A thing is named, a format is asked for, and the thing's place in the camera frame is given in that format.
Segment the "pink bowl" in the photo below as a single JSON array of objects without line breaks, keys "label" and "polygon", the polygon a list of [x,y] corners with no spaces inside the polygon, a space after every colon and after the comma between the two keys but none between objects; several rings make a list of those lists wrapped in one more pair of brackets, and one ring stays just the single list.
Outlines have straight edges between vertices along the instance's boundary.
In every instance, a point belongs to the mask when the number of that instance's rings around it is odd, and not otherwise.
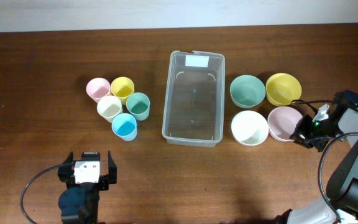
[{"label": "pink bowl", "polygon": [[289,106],[280,106],[270,112],[267,118],[269,134],[281,142],[291,142],[290,136],[303,115]]}]

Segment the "yellow bowl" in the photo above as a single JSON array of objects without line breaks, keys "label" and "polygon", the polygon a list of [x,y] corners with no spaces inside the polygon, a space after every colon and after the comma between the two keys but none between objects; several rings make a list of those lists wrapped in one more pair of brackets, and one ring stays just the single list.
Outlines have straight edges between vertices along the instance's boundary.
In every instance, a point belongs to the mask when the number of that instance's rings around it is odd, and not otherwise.
[{"label": "yellow bowl", "polygon": [[266,97],[275,106],[290,105],[293,100],[299,100],[302,94],[300,82],[287,73],[276,73],[266,82]]}]

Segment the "white bowl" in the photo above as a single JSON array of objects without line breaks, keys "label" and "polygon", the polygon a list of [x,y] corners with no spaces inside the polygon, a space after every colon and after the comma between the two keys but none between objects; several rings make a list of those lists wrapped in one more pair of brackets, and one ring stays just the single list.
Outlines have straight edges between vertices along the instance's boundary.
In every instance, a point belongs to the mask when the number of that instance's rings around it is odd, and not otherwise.
[{"label": "white bowl", "polygon": [[262,144],[269,135],[267,120],[258,112],[241,111],[231,121],[234,139],[244,146]]}]

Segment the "green bowl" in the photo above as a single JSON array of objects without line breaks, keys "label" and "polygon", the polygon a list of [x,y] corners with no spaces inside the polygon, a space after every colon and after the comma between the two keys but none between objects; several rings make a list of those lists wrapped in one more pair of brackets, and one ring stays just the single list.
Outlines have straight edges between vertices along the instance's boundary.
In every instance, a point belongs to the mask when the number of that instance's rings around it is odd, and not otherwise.
[{"label": "green bowl", "polygon": [[265,85],[252,75],[241,75],[230,85],[230,96],[233,103],[240,108],[252,108],[260,104],[266,95]]}]

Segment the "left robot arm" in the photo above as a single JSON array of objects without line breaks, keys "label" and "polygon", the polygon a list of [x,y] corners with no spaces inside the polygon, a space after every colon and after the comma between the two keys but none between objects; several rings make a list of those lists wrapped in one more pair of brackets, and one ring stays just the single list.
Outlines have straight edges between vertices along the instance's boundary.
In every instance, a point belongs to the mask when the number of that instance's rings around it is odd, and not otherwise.
[{"label": "left robot arm", "polygon": [[108,173],[101,175],[101,155],[84,152],[74,160],[73,153],[58,168],[58,177],[67,189],[58,199],[63,223],[97,223],[100,191],[117,183],[117,165],[108,154]]}]

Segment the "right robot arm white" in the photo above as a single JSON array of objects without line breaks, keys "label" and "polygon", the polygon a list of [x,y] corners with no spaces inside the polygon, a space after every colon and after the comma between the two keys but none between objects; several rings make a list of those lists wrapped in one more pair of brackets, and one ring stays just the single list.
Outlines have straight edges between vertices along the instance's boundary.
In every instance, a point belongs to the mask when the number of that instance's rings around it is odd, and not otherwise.
[{"label": "right robot arm white", "polygon": [[[358,94],[344,90],[324,100],[314,116],[305,115],[290,136],[296,144],[321,153],[318,166],[319,199],[308,206],[289,209],[274,219],[278,224],[358,223]],[[326,185],[321,175],[330,149],[348,141],[350,151]]]}]

